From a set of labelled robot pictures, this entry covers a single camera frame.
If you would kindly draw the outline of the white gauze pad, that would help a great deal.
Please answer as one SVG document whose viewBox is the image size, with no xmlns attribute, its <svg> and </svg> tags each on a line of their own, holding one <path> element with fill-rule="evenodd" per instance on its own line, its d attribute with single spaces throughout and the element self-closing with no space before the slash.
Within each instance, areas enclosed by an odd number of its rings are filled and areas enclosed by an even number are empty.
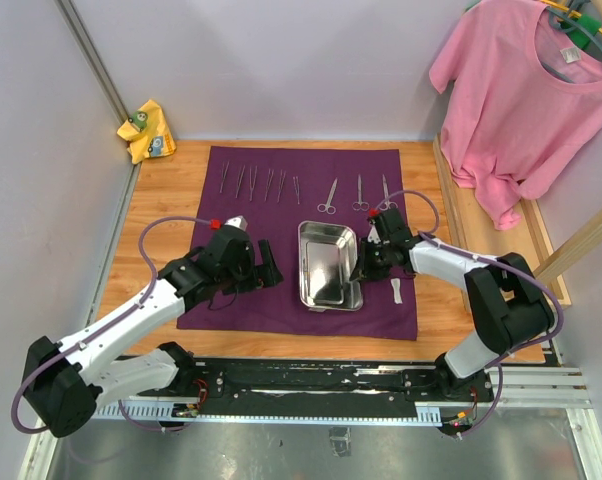
<svg viewBox="0 0 602 480">
<path fill-rule="evenodd" d="M 401 294 L 401 280 L 399 278 L 392 278 L 390 280 L 392 291 L 393 291 L 393 301 L 395 304 L 402 304 L 402 294 Z"/>
</svg>

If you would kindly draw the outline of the steel instrument tray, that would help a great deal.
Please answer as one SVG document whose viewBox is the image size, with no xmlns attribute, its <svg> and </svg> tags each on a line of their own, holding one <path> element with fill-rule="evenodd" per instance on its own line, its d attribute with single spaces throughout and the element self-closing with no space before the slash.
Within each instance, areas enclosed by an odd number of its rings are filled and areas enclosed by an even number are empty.
<svg viewBox="0 0 602 480">
<path fill-rule="evenodd" d="M 355 232 L 344 225 L 304 221 L 298 226 L 299 291 L 301 302 L 310 310 L 358 311 L 363 294 L 350 274 L 358 258 Z M 303 259 L 308 258 L 310 288 L 303 281 Z"/>
</svg>

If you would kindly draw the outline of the steel scissors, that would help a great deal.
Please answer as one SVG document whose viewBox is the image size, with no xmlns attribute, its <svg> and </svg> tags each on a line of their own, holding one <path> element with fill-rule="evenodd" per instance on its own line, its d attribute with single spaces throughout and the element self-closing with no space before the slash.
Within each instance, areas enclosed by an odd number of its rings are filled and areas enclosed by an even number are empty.
<svg viewBox="0 0 602 480">
<path fill-rule="evenodd" d="M 329 193 L 327 195 L 326 200 L 323 203 L 317 205 L 317 211 L 320 213 L 325 213 L 328 215 L 333 215 L 336 213 L 336 207 L 332 204 L 334 195 L 336 193 L 338 186 L 338 179 L 335 178 L 330 187 Z"/>
<path fill-rule="evenodd" d="M 388 187 L 388 183 L 387 183 L 387 179 L 386 179 L 385 175 L 382 175 L 382 188 L 383 188 L 384 198 L 383 198 L 383 201 L 381 202 L 381 204 L 379 205 L 379 209 L 381 211 L 386 211 L 391 208 L 397 208 L 398 204 L 395 201 L 393 201 L 392 199 L 390 199 L 389 187 Z"/>
<path fill-rule="evenodd" d="M 354 211 L 368 211 L 370 206 L 363 198 L 363 180 L 360 174 L 357 175 L 357 197 L 352 203 Z"/>
</svg>

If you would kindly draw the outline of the purple surgical wrap cloth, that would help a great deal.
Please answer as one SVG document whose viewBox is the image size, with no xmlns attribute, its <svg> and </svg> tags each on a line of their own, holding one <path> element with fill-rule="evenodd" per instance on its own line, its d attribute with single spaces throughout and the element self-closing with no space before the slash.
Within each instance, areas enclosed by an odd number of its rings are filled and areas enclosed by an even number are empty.
<svg viewBox="0 0 602 480">
<path fill-rule="evenodd" d="M 223 164 L 231 162 L 223 194 L 219 194 Z M 245 165 L 243 184 L 235 199 L 237 174 Z M 249 201 L 249 169 L 258 167 L 253 201 Z M 268 169 L 275 170 L 267 202 L 264 191 Z M 277 189 L 280 171 L 286 180 L 280 204 Z M 252 241 L 269 241 L 284 280 L 267 288 L 237 296 L 215 297 L 211 309 L 203 306 L 182 315 L 181 329 L 254 331 L 316 336 L 365 336 L 393 340 L 414 340 L 418 334 L 414 282 L 401 270 L 403 303 L 395 304 L 390 280 L 366 282 L 362 286 L 363 306 L 354 312 L 310 311 L 300 300 L 298 226 L 303 221 L 345 225 L 357 236 L 370 230 L 367 215 L 354 211 L 357 175 L 363 180 L 363 198 L 370 206 L 383 200 L 382 175 L 389 192 L 402 187 L 400 154 L 397 150 L 332 150 L 232 148 L 210 150 L 206 178 L 197 216 L 219 219 L 242 215 Z M 300 179 L 301 205 L 297 205 L 293 176 Z M 317 211 L 329 193 L 333 180 L 338 186 L 332 204 L 336 213 Z"/>
</svg>

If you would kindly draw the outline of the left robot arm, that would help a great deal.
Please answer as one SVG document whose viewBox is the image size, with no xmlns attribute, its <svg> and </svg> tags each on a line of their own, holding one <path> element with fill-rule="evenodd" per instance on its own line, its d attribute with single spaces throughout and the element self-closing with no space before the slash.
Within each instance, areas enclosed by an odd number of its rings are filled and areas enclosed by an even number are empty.
<svg viewBox="0 0 602 480">
<path fill-rule="evenodd" d="M 268 241 L 253 243 L 244 229 L 224 224 L 205 246 L 153 268 L 149 284 L 100 321 L 57 342 L 33 342 L 17 397 L 63 438 L 115 401 L 150 390 L 187 394 L 201 382 L 193 356 L 177 343 L 127 360 L 121 354 L 217 293 L 237 296 L 282 280 Z"/>
</svg>

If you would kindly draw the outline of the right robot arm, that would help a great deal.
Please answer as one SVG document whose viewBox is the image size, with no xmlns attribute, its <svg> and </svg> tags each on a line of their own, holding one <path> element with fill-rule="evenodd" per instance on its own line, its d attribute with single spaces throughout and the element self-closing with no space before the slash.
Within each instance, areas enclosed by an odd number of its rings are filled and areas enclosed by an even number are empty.
<svg viewBox="0 0 602 480">
<path fill-rule="evenodd" d="M 458 399 L 478 373 L 554 326 L 543 285 L 521 255 L 485 257 L 431 234 L 415 235 L 396 208 L 373 210 L 368 222 L 372 236 L 360 240 L 353 280 L 380 281 L 401 268 L 467 294 L 474 330 L 435 361 L 434 387 L 444 399 Z"/>
</svg>

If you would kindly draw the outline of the wooden tray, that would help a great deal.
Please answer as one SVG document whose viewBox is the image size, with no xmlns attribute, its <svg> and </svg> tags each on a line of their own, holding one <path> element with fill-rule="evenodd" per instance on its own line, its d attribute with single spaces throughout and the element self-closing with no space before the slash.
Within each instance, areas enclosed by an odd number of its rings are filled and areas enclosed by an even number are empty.
<svg viewBox="0 0 602 480">
<path fill-rule="evenodd" d="M 514 207 L 521 216 L 520 222 L 509 230 L 495 229 L 493 221 L 476 201 L 474 191 L 459 187 L 452 178 L 439 137 L 433 142 L 433 150 L 452 244 L 496 256 L 517 252 L 531 269 L 542 266 L 554 248 L 537 203 L 520 201 Z"/>
</svg>

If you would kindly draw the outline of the pink t-shirt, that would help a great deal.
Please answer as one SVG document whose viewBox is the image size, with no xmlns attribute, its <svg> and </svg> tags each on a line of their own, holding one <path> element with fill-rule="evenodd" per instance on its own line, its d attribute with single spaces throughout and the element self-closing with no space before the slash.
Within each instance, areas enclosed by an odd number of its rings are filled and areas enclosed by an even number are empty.
<svg viewBox="0 0 602 480">
<path fill-rule="evenodd" d="M 481 1 L 464 13 L 429 78 L 452 91 L 440 145 L 498 230 L 544 195 L 602 128 L 602 62 L 549 23 L 539 1 Z"/>
</svg>

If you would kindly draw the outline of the wooden beam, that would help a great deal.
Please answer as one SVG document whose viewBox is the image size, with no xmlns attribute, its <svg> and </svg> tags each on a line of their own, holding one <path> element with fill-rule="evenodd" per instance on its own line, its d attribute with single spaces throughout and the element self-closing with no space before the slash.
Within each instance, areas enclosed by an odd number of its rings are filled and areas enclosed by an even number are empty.
<svg viewBox="0 0 602 480">
<path fill-rule="evenodd" d="M 551 283 L 601 243 L 602 209 L 540 264 L 536 279 Z"/>
</svg>

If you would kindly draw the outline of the grey clothes hanger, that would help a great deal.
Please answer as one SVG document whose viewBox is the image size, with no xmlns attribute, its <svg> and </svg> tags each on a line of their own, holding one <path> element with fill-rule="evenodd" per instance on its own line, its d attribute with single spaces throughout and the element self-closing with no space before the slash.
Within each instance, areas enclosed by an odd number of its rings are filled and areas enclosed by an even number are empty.
<svg viewBox="0 0 602 480">
<path fill-rule="evenodd" d="M 589 1 L 549 5 L 548 22 L 553 29 L 565 34 L 580 52 L 592 54 L 602 62 L 602 23 L 582 13 L 587 4 Z"/>
</svg>

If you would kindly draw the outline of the yellow hoop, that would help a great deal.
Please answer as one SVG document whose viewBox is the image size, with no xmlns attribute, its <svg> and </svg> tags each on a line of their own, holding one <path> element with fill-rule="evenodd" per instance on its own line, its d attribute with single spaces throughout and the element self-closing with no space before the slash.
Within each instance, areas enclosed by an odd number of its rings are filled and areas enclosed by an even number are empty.
<svg viewBox="0 0 602 480">
<path fill-rule="evenodd" d="M 588 4 L 588 1 L 567 1 L 565 3 L 544 1 L 544 4 L 550 9 L 550 25 L 555 30 L 569 36 L 569 33 L 578 27 L 575 18 L 579 18 L 584 14 L 581 12 L 581 9 L 584 5 Z M 595 37 L 589 33 L 586 33 L 586 35 L 591 39 L 589 46 L 596 47 L 602 55 L 602 22 Z"/>
</svg>

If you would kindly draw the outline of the green hanger clip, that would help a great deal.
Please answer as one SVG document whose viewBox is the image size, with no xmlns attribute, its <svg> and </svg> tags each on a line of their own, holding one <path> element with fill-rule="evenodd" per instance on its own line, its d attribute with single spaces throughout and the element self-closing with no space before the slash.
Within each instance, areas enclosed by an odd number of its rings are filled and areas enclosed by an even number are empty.
<svg viewBox="0 0 602 480">
<path fill-rule="evenodd" d="M 586 14 L 582 14 L 579 18 L 575 18 L 578 27 L 569 33 L 569 37 L 575 46 L 581 50 L 585 50 L 591 43 L 591 39 L 586 35 L 589 33 L 595 37 L 601 27 L 601 22 Z"/>
</svg>

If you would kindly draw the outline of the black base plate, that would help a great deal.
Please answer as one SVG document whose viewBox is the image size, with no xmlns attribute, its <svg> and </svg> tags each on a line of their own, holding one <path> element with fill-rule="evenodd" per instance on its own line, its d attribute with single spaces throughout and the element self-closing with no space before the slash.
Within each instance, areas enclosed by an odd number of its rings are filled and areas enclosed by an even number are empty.
<svg viewBox="0 0 602 480">
<path fill-rule="evenodd" d="M 199 358 L 176 385 L 141 396 L 187 404 L 202 394 L 206 415 L 327 421 L 409 418 L 419 402 L 476 406 L 494 398 L 486 373 L 444 396 L 434 370 L 414 362 Z"/>
</svg>

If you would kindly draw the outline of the aluminium rail frame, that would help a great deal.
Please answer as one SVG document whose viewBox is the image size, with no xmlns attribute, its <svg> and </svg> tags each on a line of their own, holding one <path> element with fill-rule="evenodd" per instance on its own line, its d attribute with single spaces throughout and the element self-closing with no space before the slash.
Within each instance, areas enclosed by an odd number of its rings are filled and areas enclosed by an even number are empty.
<svg viewBox="0 0 602 480">
<path fill-rule="evenodd" d="M 562 408 L 585 475 L 602 479 L 602 437 L 580 372 L 561 366 L 488 366 L 454 379 L 442 360 L 390 363 L 196 358 L 175 344 L 122 356 L 94 379 L 57 361 L 28 362 L 25 399 L 39 421 L 20 477 L 48 470 L 56 441 L 101 413 L 160 430 L 195 421 L 431 426 L 459 440 L 501 407 Z"/>
</svg>

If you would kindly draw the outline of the aluminium corner post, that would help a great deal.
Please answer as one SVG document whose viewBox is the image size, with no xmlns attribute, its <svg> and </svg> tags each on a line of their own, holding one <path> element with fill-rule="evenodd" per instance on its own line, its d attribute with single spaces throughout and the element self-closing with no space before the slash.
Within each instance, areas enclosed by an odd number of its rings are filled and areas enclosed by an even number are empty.
<svg viewBox="0 0 602 480">
<path fill-rule="evenodd" d="M 55 0 L 54 3 L 96 77 L 117 120 L 120 123 L 126 121 L 128 110 L 74 2 L 71 0 Z"/>
</svg>

